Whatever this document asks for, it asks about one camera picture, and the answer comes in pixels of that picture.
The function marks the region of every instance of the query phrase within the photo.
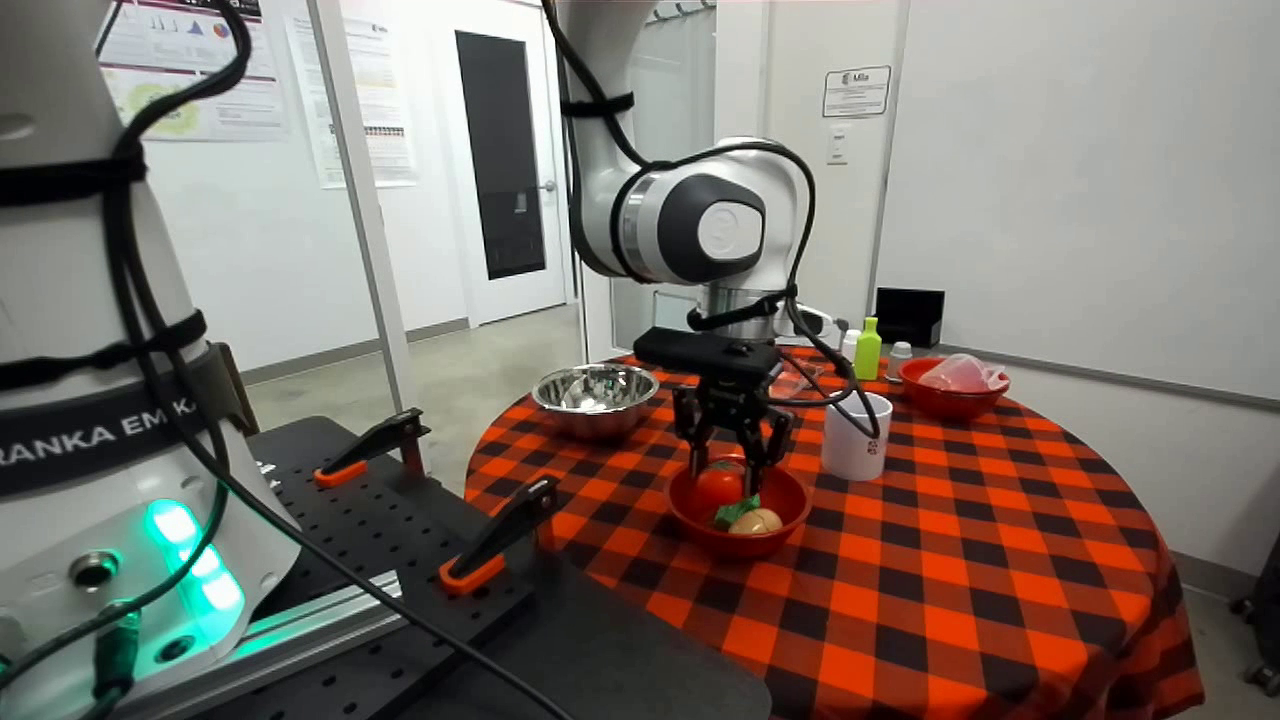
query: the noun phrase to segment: plaid tablecloth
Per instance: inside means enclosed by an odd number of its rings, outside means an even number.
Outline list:
[[[776,716],[1172,716],[1200,704],[1180,576],[1128,484],[1072,432],[1000,400],[968,428],[904,404],[880,480],[820,472],[824,412],[784,468],[812,516],[724,564],[664,512],[672,404],[616,448],[548,436],[516,400],[480,436],[468,500],[556,476],[552,532],[604,588],[760,672]]]

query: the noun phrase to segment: white cup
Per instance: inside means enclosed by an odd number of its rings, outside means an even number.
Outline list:
[[[840,476],[840,480],[876,480],[884,472],[884,452],[888,452],[888,420],[892,420],[892,400],[868,392],[868,404],[880,420],[880,436],[864,436],[860,428],[852,428],[836,404],[828,404],[824,416],[824,472]],[[864,400],[852,392],[840,400],[840,408],[872,428]]]

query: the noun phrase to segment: metal bowl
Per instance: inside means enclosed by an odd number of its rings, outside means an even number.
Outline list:
[[[576,364],[544,376],[528,396],[552,432],[576,440],[620,440],[640,424],[656,392],[660,384],[644,368]]]

